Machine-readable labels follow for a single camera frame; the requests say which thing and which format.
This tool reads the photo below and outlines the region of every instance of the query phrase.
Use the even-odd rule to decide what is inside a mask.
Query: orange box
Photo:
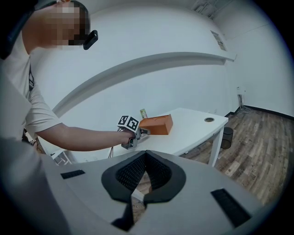
[[[150,130],[151,134],[169,134],[172,126],[171,115],[145,118],[139,124],[139,127]]]

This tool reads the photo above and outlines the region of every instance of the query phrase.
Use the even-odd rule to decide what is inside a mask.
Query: white wall
[[[235,0],[215,18],[227,47],[237,53],[230,68],[245,86],[245,105],[294,116],[294,72],[288,49],[253,3]]]
[[[175,7],[124,5],[93,15],[91,27],[98,30],[99,40],[90,50],[52,51],[40,58],[34,73],[52,109],[90,78],[122,63],[160,53],[194,52],[197,56],[129,67],[109,78],[125,76],[124,82],[102,91],[97,80],[83,91],[87,94],[96,89],[99,93],[86,98],[77,93],[83,97],[61,116],[66,125],[116,130],[121,115],[140,118],[142,108],[149,116],[178,107],[222,116],[231,111],[230,85],[222,59],[235,56],[219,48],[210,31],[221,32],[208,18]],[[78,162],[91,161],[106,158],[107,150],[73,155]]]

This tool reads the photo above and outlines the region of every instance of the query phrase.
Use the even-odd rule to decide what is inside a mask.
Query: person
[[[94,131],[63,124],[46,105],[30,66],[30,54],[37,48],[82,45],[90,32],[90,19],[84,5],[77,1],[56,2],[35,11],[25,23],[11,54],[3,61],[4,76],[31,103],[32,107],[19,129],[31,136],[71,151],[95,151],[127,144],[130,131]]]

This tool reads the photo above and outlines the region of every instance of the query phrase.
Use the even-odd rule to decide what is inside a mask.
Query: black rubber pad
[[[71,171],[71,172],[66,172],[66,173],[61,173],[60,175],[64,178],[64,179],[68,179],[68,178],[72,178],[78,175],[82,175],[85,174],[85,172],[83,170],[77,170],[77,171]]]
[[[211,194],[235,227],[251,218],[225,189],[215,190]]]

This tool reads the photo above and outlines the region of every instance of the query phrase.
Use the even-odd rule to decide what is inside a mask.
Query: black trash can
[[[233,129],[230,127],[224,128],[224,134],[222,136],[222,141],[220,147],[222,149],[228,149],[232,145],[232,139],[233,139]]]

